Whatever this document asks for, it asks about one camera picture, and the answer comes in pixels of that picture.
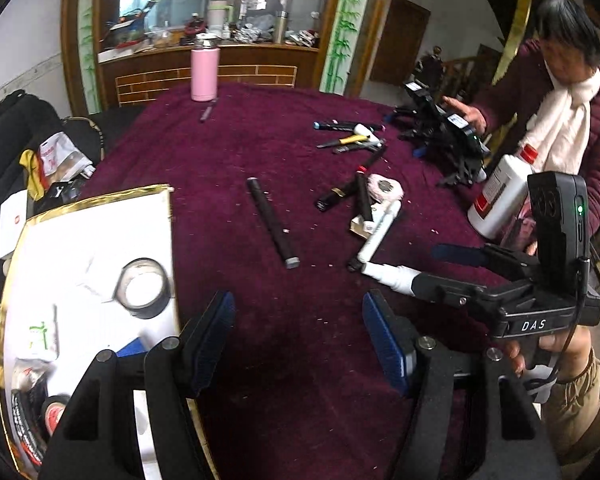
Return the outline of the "operator right hand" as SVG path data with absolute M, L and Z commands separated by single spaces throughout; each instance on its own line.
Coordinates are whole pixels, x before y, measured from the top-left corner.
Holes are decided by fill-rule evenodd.
M 569 330 L 563 330 L 541 336 L 538 346 L 548 352 L 562 353 L 562 360 L 558 365 L 558 382 L 571 382 L 588 367 L 592 351 L 591 331 L 586 326 L 578 325 L 573 334 Z

